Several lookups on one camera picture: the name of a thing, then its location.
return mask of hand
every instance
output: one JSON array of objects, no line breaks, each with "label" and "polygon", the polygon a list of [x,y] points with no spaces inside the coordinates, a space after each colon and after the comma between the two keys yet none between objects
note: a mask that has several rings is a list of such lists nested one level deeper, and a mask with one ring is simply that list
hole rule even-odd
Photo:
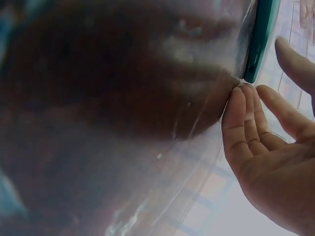
[{"label": "hand", "polygon": [[[280,65],[301,88],[314,91],[315,65],[277,39]],[[296,142],[274,135],[260,99]],[[222,119],[226,158],[245,196],[260,212],[301,236],[315,232],[315,123],[267,86],[235,88]]]}]

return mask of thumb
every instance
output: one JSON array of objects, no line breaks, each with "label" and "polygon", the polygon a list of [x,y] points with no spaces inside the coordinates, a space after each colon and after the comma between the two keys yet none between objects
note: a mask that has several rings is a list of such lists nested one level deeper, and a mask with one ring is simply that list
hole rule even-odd
[{"label": "thumb", "polygon": [[282,37],[276,39],[275,48],[284,73],[305,92],[315,96],[315,65],[295,52]]}]

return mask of clear plastic sheet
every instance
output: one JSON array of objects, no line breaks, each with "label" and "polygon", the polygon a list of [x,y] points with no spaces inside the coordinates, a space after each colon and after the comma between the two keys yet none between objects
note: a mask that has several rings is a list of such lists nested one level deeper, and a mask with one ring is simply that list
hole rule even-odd
[{"label": "clear plastic sheet", "polygon": [[205,231],[256,1],[1,7],[0,235]]}]

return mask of teal phone case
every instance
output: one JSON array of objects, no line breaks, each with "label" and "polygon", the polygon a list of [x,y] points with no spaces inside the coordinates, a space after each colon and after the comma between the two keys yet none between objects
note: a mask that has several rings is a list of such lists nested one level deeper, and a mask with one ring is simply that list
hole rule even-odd
[{"label": "teal phone case", "polygon": [[258,0],[255,24],[244,73],[246,82],[253,84],[263,62],[263,57],[274,29],[280,0]]}]

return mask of finger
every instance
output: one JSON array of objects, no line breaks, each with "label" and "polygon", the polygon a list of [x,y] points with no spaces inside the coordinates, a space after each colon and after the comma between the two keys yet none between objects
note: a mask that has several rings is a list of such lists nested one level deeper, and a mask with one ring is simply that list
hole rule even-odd
[{"label": "finger", "polygon": [[289,43],[279,37],[275,43],[277,59],[282,70],[301,89],[309,94],[315,91],[315,65],[296,53]]},{"label": "finger", "polygon": [[300,27],[302,29],[306,28],[306,5],[303,1],[300,1]]},{"label": "finger", "polygon": [[265,85],[257,87],[257,92],[267,108],[277,117],[283,129],[296,141],[314,135],[314,123],[294,109],[276,91]]},{"label": "finger", "polygon": [[244,121],[244,131],[246,142],[252,154],[259,155],[268,152],[268,149],[260,142],[254,117],[254,97],[250,87],[240,87],[246,100],[246,113]]},{"label": "finger", "polygon": [[252,89],[253,93],[254,117],[260,142],[264,144],[264,146],[269,151],[274,151],[283,147],[287,143],[277,135],[274,135],[270,130],[268,120],[262,109],[260,98],[256,88],[249,84],[247,86]]},{"label": "finger", "polygon": [[225,156],[236,177],[240,176],[242,167],[253,157],[245,138],[245,113],[245,96],[240,88],[235,88],[222,118],[222,135]]}]

